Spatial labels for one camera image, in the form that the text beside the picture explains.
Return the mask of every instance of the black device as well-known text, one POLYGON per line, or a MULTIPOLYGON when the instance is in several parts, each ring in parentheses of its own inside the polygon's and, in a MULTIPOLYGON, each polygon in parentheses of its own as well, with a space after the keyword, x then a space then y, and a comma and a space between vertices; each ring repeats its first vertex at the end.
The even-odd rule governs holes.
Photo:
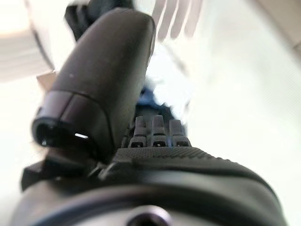
POLYGON ((251 170, 191 147, 179 120, 136 115, 152 18, 118 8, 80 38, 32 124, 11 226, 285 226, 251 170))

